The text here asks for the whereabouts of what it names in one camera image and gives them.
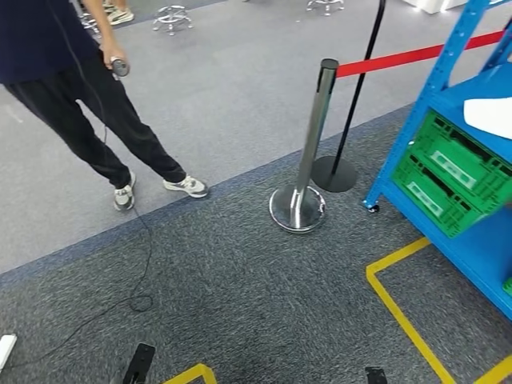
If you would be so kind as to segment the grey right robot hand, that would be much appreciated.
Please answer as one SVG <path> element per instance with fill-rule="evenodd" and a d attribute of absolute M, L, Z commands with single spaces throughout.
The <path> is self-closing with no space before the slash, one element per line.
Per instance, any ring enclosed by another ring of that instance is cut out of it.
<path fill-rule="evenodd" d="M 387 376 L 381 367 L 367 366 L 365 372 L 368 384 L 387 384 Z"/>

